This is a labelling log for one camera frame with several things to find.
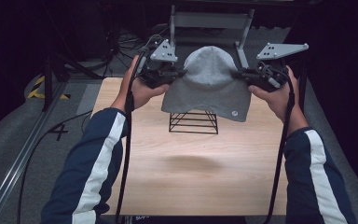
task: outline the wooden table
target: wooden table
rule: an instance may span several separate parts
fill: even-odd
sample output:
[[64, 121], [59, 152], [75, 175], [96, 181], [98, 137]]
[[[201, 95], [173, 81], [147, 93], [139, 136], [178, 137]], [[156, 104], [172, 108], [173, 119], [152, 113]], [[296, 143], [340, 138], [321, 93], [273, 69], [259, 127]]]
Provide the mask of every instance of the wooden table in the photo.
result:
[[[93, 113], [112, 104], [120, 82], [118, 77], [103, 81]], [[162, 99], [155, 97], [132, 114], [121, 215], [266, 215], [282, 133], [267, 104], [253, 96], [244, 123], [217, 118], [219, 134], [170, 133]], [[121, 172], [107, 215], [116, 213], [120, 182]], [[286, 186], [282, 167], [274, 215], [285, 214]]]

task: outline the gray floor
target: gray floor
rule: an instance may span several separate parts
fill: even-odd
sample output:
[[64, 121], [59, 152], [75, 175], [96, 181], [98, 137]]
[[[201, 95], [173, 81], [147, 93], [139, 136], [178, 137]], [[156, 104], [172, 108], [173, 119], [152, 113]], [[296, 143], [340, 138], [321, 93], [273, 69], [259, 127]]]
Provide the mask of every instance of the gray floor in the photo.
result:
[[[281, 43], [287, 32], [288, 29], [252, 29], [245, 44], [249, 64], [251, 66], [255, 65], [255, 55], [268, 42]], [[231, 55], [235, 55], [233, 40], [237, 39], [237, 36], [238, 34], [231, 32], [216, 33], [214, 35], [199, 31], [178, 33], [178, 47], [176, 49], [176, 54], [180, 57], [178, 65], [183, 63], [186, 55], [199, 48], [200, 45], [216, 45], [226, 49]], [[136, 51], [132, 50], [127, 53], [133, 56]], [[129, 58], [122, 55], [118, 55], [118, 58], [126, 65], [131, 62]], [[108, 77], [120, 77], [126, 71], [126, 66], [118, 58], [115, 57], [110, 63], [106, 73]], [[95, 72], [101, 75], [103, 69]], [[24, 97], [28, 95], [37, 78], [38, 76], [35, 76], [35, 79], [24, 90]], [[81, 74], [72, 75], [63, 91], [65, 94], [70, 94], [71, 98], [69, 100], [59, 100], [56, 103], [48, 115], [47, 122], [43, 126], [41, 133], [63, 120], [91, 110], [100, 85], [100, 80], [92, 80]], [[34, 128], [35, 122], [41, 116], [42, 107], [43, 99], [27, 99], [24, 105], [0, 122], [0, 186], [6, 177], [8, 169], [17, 158]], [[341, 170], [351, 197], [354, 213], [358, 218], [358, 178], [343, 155], [340, 145], [313, 93], [310, 82], [308, 82], [306, 91], [305, 113], [310, 125], [324, 137], [326, 147]], [[49, 133], [36, 148], [26, 174], [22, 196], [21, 223], [39, 222], [40, 210], [49, 197], [66, 154], [80, 138], [88, 119], [88, 116], [83, 116], [66, 122], [64, 129], [68, 133], [64, 133], [60, 140], [58, 140], [59, 136], [56, 133]], [[16, 222], [20, 186], [21, 179], [17, 181], [3, 203], [0, 210], [0, 223]], [[247, 217], [246, 219], [247, 223], [262, 223], [265, 217]], [[284, 223], [284, 217], [274, 217], [272, 223]]]

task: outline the gray beanie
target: gray beanie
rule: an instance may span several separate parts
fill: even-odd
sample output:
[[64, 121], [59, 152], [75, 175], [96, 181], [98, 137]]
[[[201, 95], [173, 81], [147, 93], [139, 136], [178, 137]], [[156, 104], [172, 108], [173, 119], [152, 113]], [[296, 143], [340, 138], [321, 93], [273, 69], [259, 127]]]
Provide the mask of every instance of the gray beanie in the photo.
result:
[[162, 111], [207, 110], [225, 119], [246, 121], [251, 93], [243, 80], [231, 76], [230, 71], [238, 70], [227, 52], [203, 47], [186, 58], [184, 69], [186, 74], [165, 93]]

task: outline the striped sleeve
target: striped sleeve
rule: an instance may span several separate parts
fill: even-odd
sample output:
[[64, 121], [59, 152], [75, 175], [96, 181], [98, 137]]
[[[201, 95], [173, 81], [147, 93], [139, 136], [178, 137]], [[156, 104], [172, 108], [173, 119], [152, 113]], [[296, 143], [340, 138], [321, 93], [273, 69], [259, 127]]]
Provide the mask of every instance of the striped sleeve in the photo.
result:
[[345, 183], [320, 135], [311, 128], [288, 138], [286, 223], [356, 223]]
[[126, 134], [125, 116], [117, 109], [96, 113], [81, 140], [69, 152], [42, 210], [41, 223], [99, 223], [116, 180]]

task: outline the wire stand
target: wire stand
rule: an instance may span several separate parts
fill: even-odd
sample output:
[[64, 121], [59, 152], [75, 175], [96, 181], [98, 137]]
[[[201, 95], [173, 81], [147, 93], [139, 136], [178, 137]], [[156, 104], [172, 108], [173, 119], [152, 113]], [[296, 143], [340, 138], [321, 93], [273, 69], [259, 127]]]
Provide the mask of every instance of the wire stand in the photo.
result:
[[170, 113], [169, 132], [219, 134], [217, 117], [214, 113], [207, 110], [180, 114]]

